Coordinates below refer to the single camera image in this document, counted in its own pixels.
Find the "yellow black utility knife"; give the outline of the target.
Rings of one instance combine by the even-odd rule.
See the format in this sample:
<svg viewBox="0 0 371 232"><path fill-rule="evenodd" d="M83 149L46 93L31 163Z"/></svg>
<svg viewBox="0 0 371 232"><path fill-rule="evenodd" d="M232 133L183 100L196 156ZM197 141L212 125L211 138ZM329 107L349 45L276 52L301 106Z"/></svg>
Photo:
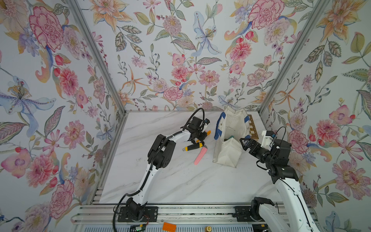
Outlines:
<svg viewBox="0 0 371 232"><path fill-rule="evenodd" d="M191 151L191 150L202 148L203 146L204 146L204 142L198 142L198 143L195 143L195 144L192 144L192 145L189 145L183 148L183 151Z"/></svg>

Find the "white canvas cartoon pouch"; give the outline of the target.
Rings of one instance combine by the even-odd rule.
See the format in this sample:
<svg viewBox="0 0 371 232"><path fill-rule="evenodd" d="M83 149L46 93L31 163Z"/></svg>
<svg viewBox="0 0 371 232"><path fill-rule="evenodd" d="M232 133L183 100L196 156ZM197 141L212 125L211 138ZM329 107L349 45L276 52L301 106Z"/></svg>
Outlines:
<svg viewBox="0 0 371 232"><path fill-rule="evenodd" d="M228 106L216 123L213 162L236 168L243 152L241 138L250 138L250 117L245 109Z"/></svg>

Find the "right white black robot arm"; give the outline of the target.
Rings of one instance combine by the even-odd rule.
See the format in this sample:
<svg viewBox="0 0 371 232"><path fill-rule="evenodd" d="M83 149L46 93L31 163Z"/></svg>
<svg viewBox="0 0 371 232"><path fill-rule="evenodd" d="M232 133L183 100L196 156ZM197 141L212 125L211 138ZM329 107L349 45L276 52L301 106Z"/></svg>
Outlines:
<svg viewBox="0 0 371 232"><path fill-rule="evenodd" d="M250 138L241 138L240 143L245 151L258 159L257 163L266 166L263 170L269 174L283 200L288 222L272 200L262 197L254 197L251 201L248 217L256 222L264 221L272 232L318 232L302 195L299 177L288 164L291 143L269 136L264 138L265 144Z"/></svg>

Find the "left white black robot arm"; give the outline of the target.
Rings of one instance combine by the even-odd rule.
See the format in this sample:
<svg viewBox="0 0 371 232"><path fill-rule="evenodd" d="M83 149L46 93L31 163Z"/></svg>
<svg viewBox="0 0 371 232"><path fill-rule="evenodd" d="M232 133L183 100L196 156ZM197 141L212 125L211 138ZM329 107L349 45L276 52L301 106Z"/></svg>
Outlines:
<svg viewBox="0 0 371 232"><path fill-rule="evenodd" d="M148 196L159 171L166 168L172 157L177 142L190 142L192 146L198 146L207 137L206 128L210 124L209 119L203 116L201 119L192 115L179 131L171 135L159 134L148 152L147 167L138 189L133 193L126 193L117 204L114 214L123 209L126 218L140 221L145 216Z"/></svg>

